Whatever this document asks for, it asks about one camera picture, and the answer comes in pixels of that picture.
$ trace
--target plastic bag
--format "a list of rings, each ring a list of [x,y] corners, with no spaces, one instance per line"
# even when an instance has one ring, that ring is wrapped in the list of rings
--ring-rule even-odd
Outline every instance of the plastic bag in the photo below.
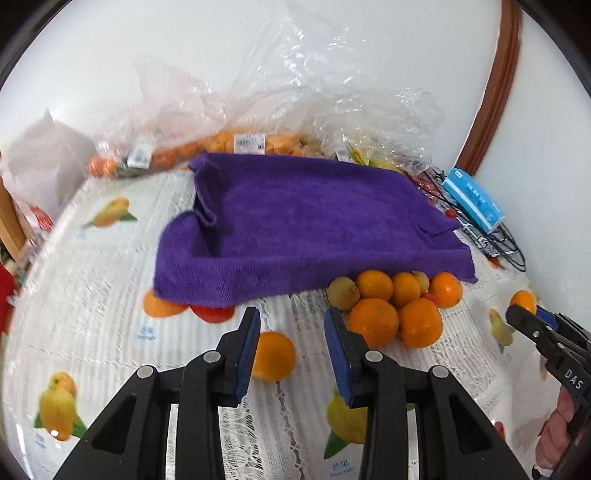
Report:
[[[77,141],[46,112],[17,138],[0,161],[7,191],[35,233],[49,232],[85,179],[88,139]]]
[[[318,101],[302,130],[327,156],[417,175],[431,161],[431,138],[443,118],[424,90],[367,89]]]
[[[89,173],[112,179],[165,170],[204,150],[225,124],[224,105],[204,81],[166,62],[135,64],[142,104],[121,110],[96,135]]]
[[[164,62],[137,71],[144,106],[121,112],[97,135],[89,171],[111,178],[174,167],[198,153],[333,158],[416,174],[430,159],[443,115],[422,90],[370,88],[381,46],[334,20],[287,2],[261,28],[224,95]]]

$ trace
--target white wall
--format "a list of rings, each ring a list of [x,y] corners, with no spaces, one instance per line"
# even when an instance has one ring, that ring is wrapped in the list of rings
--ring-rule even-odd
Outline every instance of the white wall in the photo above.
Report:
[[[525,14],[515,83],[476,178],[505,211],[542,301],[591,330],[591,99]]]
[[[494,57],[500,0],[300,0],[367,39],[366,66],[384,86],[424,87],[446,121],[435,164],[451,166],[466,139]],[[271,0],[73,0],[25,52],[0,91],[0,150],[47,108],[92,135],[140,99],[132,61],[149,54],[223,89]]]

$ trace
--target red object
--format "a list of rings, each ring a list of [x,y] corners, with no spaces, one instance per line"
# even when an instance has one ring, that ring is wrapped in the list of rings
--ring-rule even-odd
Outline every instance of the red object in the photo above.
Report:
[[[429,199],[429,202],[435,203],[437,198],[433,193],[437,193],[437,187],[433,184],[433,182],[427,177],[424,173],[420,173],[416,177],[412,177],[414,183],[419,187]]]
[[[191,310],[195,315],[208,323],[222,323],[229,320],[234,315],[234,307],[223,307],[215,309],[213,307],[200,307],[191,305]]]
[[[495,430],[501,435],[501,438],[505,440],[505,426],[502,422],[498,421],[495,423]]]
[[[6,315],[8,313],[8,297],[14,294],[14,278],[11,273],[0,264],[0,332],[4,331]]]
[[[488,261],[491,264],[491,267],[493,267],[495,270],[501,266],[501,262],[499,262],[498,257],[490,257]]]
[[[423,293],[423,295],[421,295],[421,298],[432,301],[435,304],[435,306],[437,308],[439,308],[439,304],[437,303],[437,297],[435,295],[433,295],[432,293],[429,293],[429,292]]]
[[[41,210],[39,207],[36,207],[34,205],[29,205],[29,209],[37,218],[39,228],[46,232],[51,232],[51,229],[53,228],[53,222],[51,221],[51,218],[49,218],[49,215],[46,214],[43,210]]]

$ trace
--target barcode sticker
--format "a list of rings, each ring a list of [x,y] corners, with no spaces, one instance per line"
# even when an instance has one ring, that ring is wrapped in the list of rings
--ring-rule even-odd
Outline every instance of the barcode sticker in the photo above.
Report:
[[[234,153],[264,155],[265,134],[234,135]]]
[[[137,143],[127,155],[127,166],[129,168],[143,168],[147,170],[152,162],[154,146],[148,143]]]
[[[355,163],[355,160],[351,158],[349,155],[349,149],[347,147],[339,147],[335,148],[336,158],[339,161],[344,161],[346,163]]]

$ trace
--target human hand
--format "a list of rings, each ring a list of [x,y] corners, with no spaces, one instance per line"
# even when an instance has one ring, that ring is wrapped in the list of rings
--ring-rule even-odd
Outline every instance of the human hand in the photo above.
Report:
[[[566,427],[573,419],[573,415],[573,397],[566,388],[561,387],[556,410],[544,425],[538,445],[535,447],[535,461],[539,467],[553,469],[562,457],[570,443]]]

